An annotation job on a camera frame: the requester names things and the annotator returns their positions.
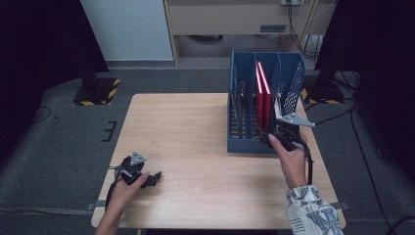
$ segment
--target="gray floor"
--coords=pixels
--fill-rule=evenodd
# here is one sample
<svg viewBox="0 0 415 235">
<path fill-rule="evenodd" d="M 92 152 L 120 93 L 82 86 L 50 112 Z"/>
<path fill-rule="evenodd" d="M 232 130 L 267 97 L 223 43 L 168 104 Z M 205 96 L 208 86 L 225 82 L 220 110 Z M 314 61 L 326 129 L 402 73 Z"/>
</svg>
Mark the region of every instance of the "gray floor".
<svg viewBox="0 0 415 235">
<path fill-rule="evenodd" d="M 186 38 L 188 51 L 182 52 L 176 68 L 112 69 L 112 73 L 121 79 L 121 83 L 112 103 L 107 106 L 73 106 L 71 99 L 80 85 L 80 79 L 48 90 L 42 102 L 42 106 L 47 108 L 40 108 L 33 118 L 33 122 L 41 121 L 27 130 L 7 167 L 0 174 L 0 207 L 83 212 L 86 204 L 94 202 L 100 193 L 130 99 L 134 94 L 227 92 L 229 56 L 224 55 L 229 55 L 226 54 L 229 52 L 229 45 L 226 43 L 236 39 L 224 39 L 221 42 L 205 43 L 192 42 L 192 38 Z M 279 45 L 274 45 L 273 39 L 272 43 L 266 44 L 268 48 L 264 45 L 255 48 L 256 40 L 257 38 L 243 38 L 243 42 L 233 43 L 241 45 L 241 50 L 278 50 Z M 227 48 L 226 53 L 217 47 Z M 352 100 L 340 105 L 319 104 L 310 108 L 307 115 L 310 120 L 318 122 L 343 113 L 353 104 Z M 378 157 L 376 145 L 361 116 L 353 113 L 353 120 L 389 221 L 394 224 L 404 216 L 415 215 L 415 185 L 393 160 Z M 103 142 L 108 138 L 105 130 L 112 127 L 110 121 L 116 121 L 115 133 L 110 142 Z M 387 234 L 388 228 L 352 131 L 350 116 L 322 123 L 313 131 L 338 198 L 350 207 L 344 211 L 347 223 L 345 234 Z M 0 233 L 92 234 L 94 228 L 90 219 L 90 214 L 55 215 L 33 211 L 0 213 Z M 414 234 L 413 231 L 415 223 L 405 222 L 396 229 L 396 234 Z M 186 234 L 200 233 L 202 231 L 188 231 Z M 210 233 L 227 234 L 223 231 Z M 136 234 L 136 230 L 119 229 L 119 234 Z M 149 230 L 148 234 L 184 232 Z M 277 232 L 249 231 L 243 234 Z M 290 232 L 279 231 L 279 234 Z"/>
</svg>

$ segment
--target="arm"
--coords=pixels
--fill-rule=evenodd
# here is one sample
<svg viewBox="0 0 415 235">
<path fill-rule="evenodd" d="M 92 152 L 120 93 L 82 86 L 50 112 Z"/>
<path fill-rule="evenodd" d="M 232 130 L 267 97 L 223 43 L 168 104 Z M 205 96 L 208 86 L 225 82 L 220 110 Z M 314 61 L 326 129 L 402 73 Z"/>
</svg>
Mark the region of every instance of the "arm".
<svg viewBox="0 0 415 235">
<path fill-rule="evenodd" d="M 134 198 L 141 185 L 146 182 L 148 176 L 149 173 L 141 175 L 130 186 L 128 186 L 122 178 L 120 179 L 115 186 L 110 203 L 108 204 L 107 209 L 101 218 L 100 224 L 95 231 L 96 235 L 116 234 L 122 213 Z"/>
<path fill-rule="evenodd" d="M 302 132 L 300 135 L 306 142 L 305 135 Z M 275 136 L 269 135 L 268 138 L 280 158 L 290 188 L 287 192 L 288 218 L 293 233 L 343 235 L 336 210 L 320 198 L 315 186 L 306 184 L 304 150 L 288 152 Z"/>
</svg>

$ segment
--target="black and yellow hazard tape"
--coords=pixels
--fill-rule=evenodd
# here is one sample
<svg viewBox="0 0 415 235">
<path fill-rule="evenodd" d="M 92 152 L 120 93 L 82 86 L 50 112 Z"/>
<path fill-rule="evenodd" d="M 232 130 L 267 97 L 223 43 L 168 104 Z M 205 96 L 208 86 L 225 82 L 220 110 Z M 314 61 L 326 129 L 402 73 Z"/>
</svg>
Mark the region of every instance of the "black and yellow hazard tape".
<svg viewBox="0 0 415 235">
<path fill-rule="evenodd" d="M 331 104 L 331 105 L 337 105 L 337 104 L 343 104 L 345 100 L 343 99 L 315 99 L 309 97 L 307 91 L 305 89 L 302 89 L 301 91 L 301 97 L 304 100 L 306 104 L 315 104 L 315 103 L 322 103 L 322 104 Z"/>
<path fill-rule="evenodd" d="M 73 104 L 76 106 L 108 105 L 111 103 L 114 95 L 116 94 L 116 90 L 118 89 L 119 82 L 120 82 L 120 79 L 115 79 L 114 84 L 106 100 L 101 100 L 101 101 L 83 100 L 83 101 L 73 102 Z"/>
</svg>

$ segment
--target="power outlet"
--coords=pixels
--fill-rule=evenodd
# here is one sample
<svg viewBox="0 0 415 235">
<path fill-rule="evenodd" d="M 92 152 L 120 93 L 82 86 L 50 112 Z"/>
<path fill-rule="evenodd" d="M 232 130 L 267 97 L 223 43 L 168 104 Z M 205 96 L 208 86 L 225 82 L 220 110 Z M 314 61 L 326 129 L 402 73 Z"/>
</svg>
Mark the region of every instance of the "power outlet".
<svg viewBox="0 0 415 235">
<path fill-rule="evenodd" d="M 301 6 L 304 0 L 281 0 L 281 6 L 288 6 L 289 1 L 292 6 Z"/>
</svg>

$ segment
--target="white wall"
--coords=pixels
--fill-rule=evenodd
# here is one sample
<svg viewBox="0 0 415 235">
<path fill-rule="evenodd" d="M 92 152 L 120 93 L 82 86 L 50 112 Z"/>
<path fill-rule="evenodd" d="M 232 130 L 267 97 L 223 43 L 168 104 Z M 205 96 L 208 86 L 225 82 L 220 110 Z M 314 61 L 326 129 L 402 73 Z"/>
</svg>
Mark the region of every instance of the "white wall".
<svg viewBox="0 0 415 235">
<path fill-rule="evenodd" d="M 173 61 L 162 0 L 81 0 L 106 61 Z"/>
</svg>

